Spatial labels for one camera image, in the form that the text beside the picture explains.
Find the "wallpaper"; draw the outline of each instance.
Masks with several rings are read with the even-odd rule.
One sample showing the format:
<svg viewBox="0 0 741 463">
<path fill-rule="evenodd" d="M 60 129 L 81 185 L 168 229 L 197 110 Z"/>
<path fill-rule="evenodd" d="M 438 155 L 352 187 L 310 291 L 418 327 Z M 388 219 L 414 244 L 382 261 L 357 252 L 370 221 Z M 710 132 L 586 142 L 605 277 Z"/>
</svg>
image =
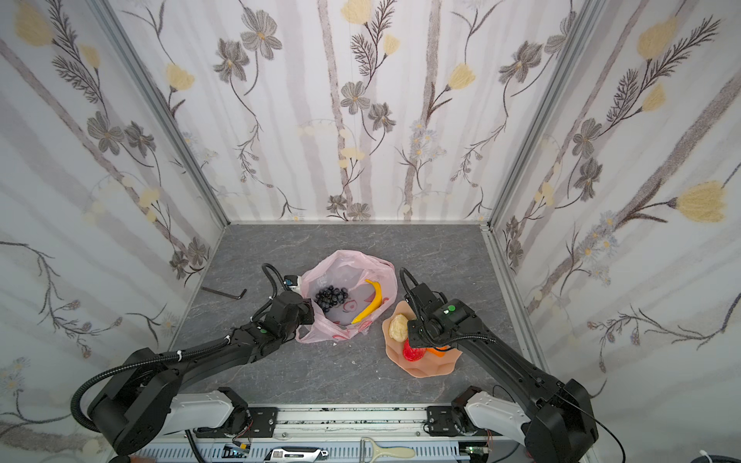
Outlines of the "wallpaper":
<svg viewBox="0 0 741 463">
<path fill-rule="evenodd" d="M 111 0 L 231 220 L 486 220 L 580 1 Z"/>
<path fill-rule="evenodd" d="M 84 2 L 0 12 L 0 460 L 99 462 L 72 393 L 167 349 L 222 229 Z"/>
<path fill-rule="evenodd" d="M 735 1 L 608 1 L 494 227 L 630 462 L 741 455 L 739 43 Z"/>
</svg>

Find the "pink plastic bag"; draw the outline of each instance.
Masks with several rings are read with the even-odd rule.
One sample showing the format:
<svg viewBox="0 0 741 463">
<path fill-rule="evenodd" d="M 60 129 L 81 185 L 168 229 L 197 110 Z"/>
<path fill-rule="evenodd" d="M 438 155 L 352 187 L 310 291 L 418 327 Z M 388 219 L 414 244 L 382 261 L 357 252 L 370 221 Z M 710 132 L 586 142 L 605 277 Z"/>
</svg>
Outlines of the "pink plastic bag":
<svg viewBox="0 0 741 463">
<path fill-rule="evenodd" d="M 360 322 L 352 323 L 370 305 L 376 292 L 366 279 L 381 285 L 383 303 Z M 344 304 L 332 307 L 325 315 L 313 299 L 319 290 L 330 284 L 346 287 L 349 299 Z M 360 251 L 338 250 L 304 273 L 301 277 L 301 296 L 312 299 L 314 324 L 299 327 L 296 340 L 304 343 L 344 341 L 357 333 L 368 333 L 373 321 L 393 305 L 396 301 L 396 272 L 393 265 L 385 260 L 366 256 Z"/>
</svg>

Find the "banana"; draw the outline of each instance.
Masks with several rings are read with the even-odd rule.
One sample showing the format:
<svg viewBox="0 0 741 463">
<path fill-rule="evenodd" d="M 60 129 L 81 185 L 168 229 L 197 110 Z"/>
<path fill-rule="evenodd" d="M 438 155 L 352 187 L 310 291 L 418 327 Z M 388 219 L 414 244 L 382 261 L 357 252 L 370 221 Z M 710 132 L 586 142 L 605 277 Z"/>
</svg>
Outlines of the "banana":
<svg viewBox="0 0 741 463">
<path fill-rule="evenodd" d="M 381 304 L 383 303 L 383 295 L 381 294 L 381 285 L 376 282 L 372 282 L 371 280 L 365 280 L 365 282 L 373 285 L 373 288 L 376 290 L 376 295 L 373 297 L 373 302 L 371 302 L 365 308 L 365 310 L 363 310 L 360 314 L 358 314 L 357 317 L 355 317 L 355 319 L 353 320 L 353 323 L 360 322 L 365 317 L 372 314 L 372 312 L 375 309 L 377 309 L 378 307 L 381 307 Z"/>
</svg>

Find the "grapes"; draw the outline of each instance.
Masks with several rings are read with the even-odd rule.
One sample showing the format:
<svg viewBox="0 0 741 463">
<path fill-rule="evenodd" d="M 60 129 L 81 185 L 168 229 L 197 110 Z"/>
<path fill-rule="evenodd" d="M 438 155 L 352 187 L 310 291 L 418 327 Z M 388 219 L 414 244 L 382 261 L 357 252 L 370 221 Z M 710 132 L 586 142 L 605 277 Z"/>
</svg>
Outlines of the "grapes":
<svg viewBox="0 0 741 463">
<path fill-rule="evenodd" d="M 322 309 L 322 312 L 327 313 L 332 307 L 344 304 L 349 298 L 346 287 L 339 288 L 330 284 L 317 291 L 314 301 Z"/>
</svg>

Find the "fruit plate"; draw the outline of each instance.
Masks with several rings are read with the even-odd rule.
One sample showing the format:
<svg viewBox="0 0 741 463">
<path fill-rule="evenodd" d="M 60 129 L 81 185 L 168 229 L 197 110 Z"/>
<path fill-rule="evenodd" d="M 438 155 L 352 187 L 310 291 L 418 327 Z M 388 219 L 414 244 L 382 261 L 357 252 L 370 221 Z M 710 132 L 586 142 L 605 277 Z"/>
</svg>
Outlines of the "fruit plate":
<svg viewBox="0 0 741 463">
<path fill-rule="evenodd" d="M 409 320 L 416 320 L 409 304 L 406 301 L 401 301 L 396 305 L 393 315 L 383 321 L 381 328 L 383 329 L 383 339 L 386 341 L 386 355 L 388 358 L 415 378 L 427 378 L 429 376 L 449 375 L 452 373 L 456 366 L 456 361 L 462 353 L 457 349 L 449 350 L 442 357 L 438 357 L 432 352 L 425 352 L 425 356 L 416 362 L 410 362 L 404 358 L 402 355 L 404 343 L 398 342 L 388 334 L 388 325 L 391 324 L 391 319 L 400 313 Z"/>
</svg>

